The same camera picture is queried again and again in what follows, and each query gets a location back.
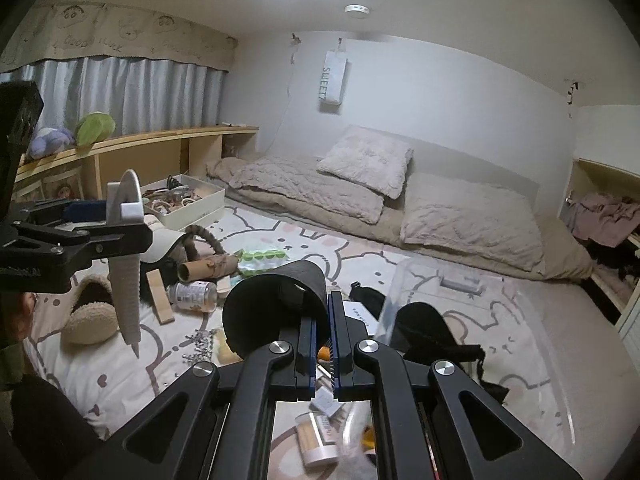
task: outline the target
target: curtain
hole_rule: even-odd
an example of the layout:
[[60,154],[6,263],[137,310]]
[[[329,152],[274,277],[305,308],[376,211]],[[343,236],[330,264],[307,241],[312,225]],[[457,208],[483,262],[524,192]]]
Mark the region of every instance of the curtain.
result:
[[0,74],[0,82],[36,82],[44,102],[38,128],[73,131],[87,113],[105,112],[116,137],[215,125],[224,74],[164,59],[100,56],[43,60]]

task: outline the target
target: beige slipper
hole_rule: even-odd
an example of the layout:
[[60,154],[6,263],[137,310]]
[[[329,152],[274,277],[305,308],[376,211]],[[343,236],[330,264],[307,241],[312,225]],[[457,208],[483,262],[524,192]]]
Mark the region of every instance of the beige slipper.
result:
[[85,276],[76,288],[72,313],[62,329],[62,341],[77,345],[101,343],[118,331],[111,283],[104,276]]

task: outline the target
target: screw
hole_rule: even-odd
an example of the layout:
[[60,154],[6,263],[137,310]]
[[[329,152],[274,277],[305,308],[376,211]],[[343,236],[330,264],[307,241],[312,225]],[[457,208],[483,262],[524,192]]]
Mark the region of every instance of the screw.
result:
[[378,350],[379,346],[373,339],[363,339],[358,343],[358,348],[366,354],[373,354]]
[[274,341],[269,345],[269,350],[274,354],[286,354],[291,345],[286,341]]
[[456,370],[456,367],[453,365],[453,363],[449,361],[438,361],[433,365],[433,368],[440,375],[451,375]]
[[213,373],[213,364],[201,361],[193,365],[193,375],[196,377],[206,377]]

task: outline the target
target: rug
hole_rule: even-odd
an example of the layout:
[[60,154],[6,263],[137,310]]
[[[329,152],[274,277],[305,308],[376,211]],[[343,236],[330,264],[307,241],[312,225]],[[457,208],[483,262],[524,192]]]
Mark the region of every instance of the rug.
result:
[[[283,219],[238,206],[227,206],[221,220],[210,226],[230,253],[240,249],[284,250],[289,261],[308,260],[324,272],[328,288],[348,293],[353,282],[372,286],[383,294],[389,288],[405,254],[382,249],[366,240],[347,239],[319,229],[309,229]],[[487,352],[485,379],[511,389],[506,407],[549,446],[562,453],[559,431],[563,418],[556,403],[545,358],[529,329],[515,280],[421,256],[426,270],[415,278],[412,301],[429,301],[447,319],[460,342],[481,344]],[[479,276],[490,286],[481,299],[437,287],[433,277],[443,269]],[[77,273],[77,285],[89,273],[107,273],[106,261]],[[59,388],[94,427],[108,438],[190,366],[192,336],[196,331],[222,327],[222,311],[197,314],[176,310],[175,321],[160,325],[149,305],[141,304],[142,341],[137,359],[119,334],[102,344],[70,348],[61,344],[60,330],[70,313],[73,289],[63,295],[41,294],[34,328],[25,341],[26,353],[41,377]],[[214,352],[212,361],[220,365]],[[307,402],[280,402],[276,408],[270,480],[324,480],[341,478],[334,466],[306,471],[302,466],[294,431],[295,416],[308,411]],[[339,428],[341,412],[334,420]]]

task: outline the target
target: pillow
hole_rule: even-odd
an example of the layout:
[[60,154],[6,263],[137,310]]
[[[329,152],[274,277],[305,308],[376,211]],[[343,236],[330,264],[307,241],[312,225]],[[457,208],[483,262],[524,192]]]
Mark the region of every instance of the pillow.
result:
[[542,261],[529,203],[511,189],[414,173],[405,203],[400,237],[407,244],[479,254],[523,270]]
[[398,198],[414,149],[383,132],[349,126],[345,136],[318,163],[318,171],[362,184],[389,198]]

